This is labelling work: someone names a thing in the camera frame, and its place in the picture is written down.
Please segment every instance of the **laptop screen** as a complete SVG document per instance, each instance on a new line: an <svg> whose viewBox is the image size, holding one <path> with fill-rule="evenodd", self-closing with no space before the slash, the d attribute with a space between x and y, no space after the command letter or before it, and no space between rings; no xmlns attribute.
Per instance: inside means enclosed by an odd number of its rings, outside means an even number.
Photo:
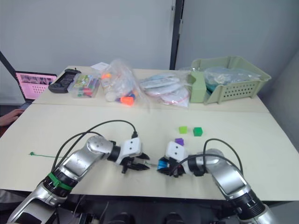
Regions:
<svg viewBox="0 0 299 224"><path fill-rule="evenodd" d="M55 74L16 71L15 76L25 100L35 100L56 79Z"/></svg>

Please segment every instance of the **green wire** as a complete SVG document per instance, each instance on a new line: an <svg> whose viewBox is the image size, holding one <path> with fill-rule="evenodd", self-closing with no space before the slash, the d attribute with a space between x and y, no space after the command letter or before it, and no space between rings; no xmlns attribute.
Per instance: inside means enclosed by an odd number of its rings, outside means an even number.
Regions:
<svg viewBox="0 0 299 224"><path fill-rule="evenodd" d="M48 158L55 158L55 156L51 156L51 155L39 155L39 154L35 154L34 152L30 152L28 155L42 156L42 157L48 157Z"/></svg>

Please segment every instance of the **orange object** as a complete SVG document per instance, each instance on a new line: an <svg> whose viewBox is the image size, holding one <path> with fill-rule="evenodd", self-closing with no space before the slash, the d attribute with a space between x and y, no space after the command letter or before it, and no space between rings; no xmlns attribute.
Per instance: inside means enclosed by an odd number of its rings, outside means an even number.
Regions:
<svg viewBox="0 0 299 224"><path fill-rule="evenodd" d="M111 78L110 73L103 74L101 78Z"/></svg>
<svg viewBox="0 0 299 224"><path fill-rule="evenodd" d="M134 98L133 97L121 97L121 103L132 106L134 103Z"/></svg>

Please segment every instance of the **paper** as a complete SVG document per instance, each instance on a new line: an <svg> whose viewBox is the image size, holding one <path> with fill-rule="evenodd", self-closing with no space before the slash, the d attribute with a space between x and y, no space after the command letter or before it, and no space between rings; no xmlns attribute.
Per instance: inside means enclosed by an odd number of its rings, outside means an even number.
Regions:
<svg viewBox="0 0 299 224"><path fill-rule="evenodd" d="M97 63L97 64L94 64L92 65L91 67L93 69L96 69L96 70L99 70L99 71L103 71L105 68L108 67L109 64L107 63L104 63L104 62L100 62L100 63Z"/></svg>

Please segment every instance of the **person's hand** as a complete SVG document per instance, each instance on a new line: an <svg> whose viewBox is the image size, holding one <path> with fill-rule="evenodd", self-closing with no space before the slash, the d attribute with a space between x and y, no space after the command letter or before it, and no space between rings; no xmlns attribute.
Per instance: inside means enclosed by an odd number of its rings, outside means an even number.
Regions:
<svg viewBox="0 0 299 224"><path fill-rule="evenodd" d="M0 117L0 126L10 125L15 120L17 120L23 112L23 109L15 109L8 114L3 115L2 117Z"/></svg>

